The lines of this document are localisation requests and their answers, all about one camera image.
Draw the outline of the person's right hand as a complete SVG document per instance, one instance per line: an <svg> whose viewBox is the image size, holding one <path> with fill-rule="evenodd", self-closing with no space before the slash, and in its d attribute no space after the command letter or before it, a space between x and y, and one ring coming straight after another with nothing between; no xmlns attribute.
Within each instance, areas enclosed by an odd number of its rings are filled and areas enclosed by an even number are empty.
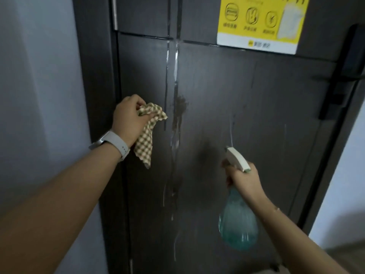
<svg viewBox="0 0 365 274"><path fill-rule="evenodd" d="M248 161L250 172L237 169L235 188L247 203L255 203L267 199L262 188L256 166Z"/></svg>

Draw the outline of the person's left hand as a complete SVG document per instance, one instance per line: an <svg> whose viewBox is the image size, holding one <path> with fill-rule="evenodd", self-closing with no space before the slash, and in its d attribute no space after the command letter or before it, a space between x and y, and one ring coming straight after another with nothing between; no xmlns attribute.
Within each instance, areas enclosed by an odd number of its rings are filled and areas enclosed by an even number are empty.
<svg viewBox="0 0 365 274"><path fill-rule="evenodd" d="M138 115L140 106L145 101L139 95L125 97L114 110L111 130L117 134L128 147L132 147L142 133L145 125L155 114Z"/></svg>

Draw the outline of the checkered cleaning cloth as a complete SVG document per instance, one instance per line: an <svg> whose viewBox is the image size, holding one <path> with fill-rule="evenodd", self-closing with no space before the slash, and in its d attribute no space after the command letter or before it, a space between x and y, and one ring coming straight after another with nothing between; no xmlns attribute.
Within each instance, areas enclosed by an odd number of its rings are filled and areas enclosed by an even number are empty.
<svg viewBox="0 0 365 274"><path fill-rule="evenodd" d="M154 103L148 103L147 105L152 107L153 111L156 112L156 116L144 126L141 135L136 140L134 153L143 162L144 166L149 169L151 167L153 150L153 129L159 121L167 120L168 116L161 106Z"/></svg>

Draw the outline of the teal spray bottle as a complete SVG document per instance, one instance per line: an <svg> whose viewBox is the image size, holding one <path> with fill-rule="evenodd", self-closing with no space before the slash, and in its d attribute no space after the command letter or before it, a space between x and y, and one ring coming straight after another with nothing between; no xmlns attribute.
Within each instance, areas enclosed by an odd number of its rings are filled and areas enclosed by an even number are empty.
<svg viewBox="0 0 365 274"><path fill-rule="evenodd" d="M218 228L222 240L239 251L250 249L258 240L256 216L234 186L229 189Z"/></svg>

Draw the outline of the person's left forearm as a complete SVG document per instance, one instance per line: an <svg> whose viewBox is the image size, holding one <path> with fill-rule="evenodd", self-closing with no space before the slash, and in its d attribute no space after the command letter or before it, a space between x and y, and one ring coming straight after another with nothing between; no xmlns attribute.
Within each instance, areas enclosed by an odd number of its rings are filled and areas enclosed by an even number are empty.
<svg viewBox="0 0 365 274"><path fill-rule="evenodd" d="M0 274L53 274L83 229L121 153L104 143L0 217Z"/></svg>

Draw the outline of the person's right forearm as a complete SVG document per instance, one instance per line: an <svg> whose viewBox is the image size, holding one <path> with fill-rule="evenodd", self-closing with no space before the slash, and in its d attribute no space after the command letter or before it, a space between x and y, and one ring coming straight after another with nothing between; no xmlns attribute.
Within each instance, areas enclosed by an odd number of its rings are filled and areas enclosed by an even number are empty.
<svg viewBox="0 0 365 274"><path fill-rule="evenodd" d="M250 207L291 274L349 274L265 195Z"/></svg>

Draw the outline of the dark wooden door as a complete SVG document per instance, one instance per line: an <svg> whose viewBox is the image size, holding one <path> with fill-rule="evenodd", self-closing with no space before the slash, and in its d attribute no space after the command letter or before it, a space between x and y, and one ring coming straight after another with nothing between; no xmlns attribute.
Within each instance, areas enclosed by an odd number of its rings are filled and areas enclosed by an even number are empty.
<svg viewBox="0 0 365 274"><path fill-rule="evenodd" d="M122 94L168 115L150 169L126 160L132 274L246 274L279 262L261 225L248 250L220 236L230 122L233 146L297 222L338 122L320 110L350 27L365 22L365 0L293 1L308 4L296 53L275 54L218 43L221 0L116 0Z"/></svg>

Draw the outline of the white wrist watch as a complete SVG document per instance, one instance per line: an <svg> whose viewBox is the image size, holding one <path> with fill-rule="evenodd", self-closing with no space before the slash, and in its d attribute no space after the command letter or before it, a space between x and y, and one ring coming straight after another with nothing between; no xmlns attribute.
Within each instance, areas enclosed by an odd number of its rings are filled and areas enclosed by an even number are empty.
<svg viewBox="0 0 365 274"><path fill-rule="evenodd" d="M90 150L101 146L104 143L110 143L113 145L121 154L120 162L123 161L130 152L130 147L122 140L116 133L109 130L103 134L97 141L93 142L90 146Z"/></svg>

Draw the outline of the silver door hinge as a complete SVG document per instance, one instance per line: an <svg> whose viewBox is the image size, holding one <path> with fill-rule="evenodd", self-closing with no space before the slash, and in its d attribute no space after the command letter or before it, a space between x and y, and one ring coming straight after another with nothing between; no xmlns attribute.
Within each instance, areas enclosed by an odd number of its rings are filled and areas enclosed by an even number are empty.
<svg viewBox="0 0 365 274"><path fill-rule="evenodd" d="M116 0L111 0L112 4L112 22L114 31L118 31L118 20L117 20L117 2Z"/></svg>

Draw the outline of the yellow and white sticker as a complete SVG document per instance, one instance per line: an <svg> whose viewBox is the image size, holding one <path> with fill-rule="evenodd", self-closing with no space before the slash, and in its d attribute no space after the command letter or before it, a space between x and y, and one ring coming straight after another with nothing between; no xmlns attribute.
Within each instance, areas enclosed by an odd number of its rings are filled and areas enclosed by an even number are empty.
<svg viewBox="0 0 365 274"><path fill-rule="evenodd" d="M221 0L217 45L295 55L309 0Z"/></svg>

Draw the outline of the dark door frame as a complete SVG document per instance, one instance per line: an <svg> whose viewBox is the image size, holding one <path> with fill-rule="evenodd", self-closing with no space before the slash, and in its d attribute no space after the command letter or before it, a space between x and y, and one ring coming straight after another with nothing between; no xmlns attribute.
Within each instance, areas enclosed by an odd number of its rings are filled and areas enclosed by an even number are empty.
<svg viewBox="0 0 365 274"><path fill-rule="evenodd" d="M79 43L90 137L97 141L111 128L121 101L118 33L111 0L72 0ZM99 199L109 274L132 274L127 184L118 163Z"/></svg>

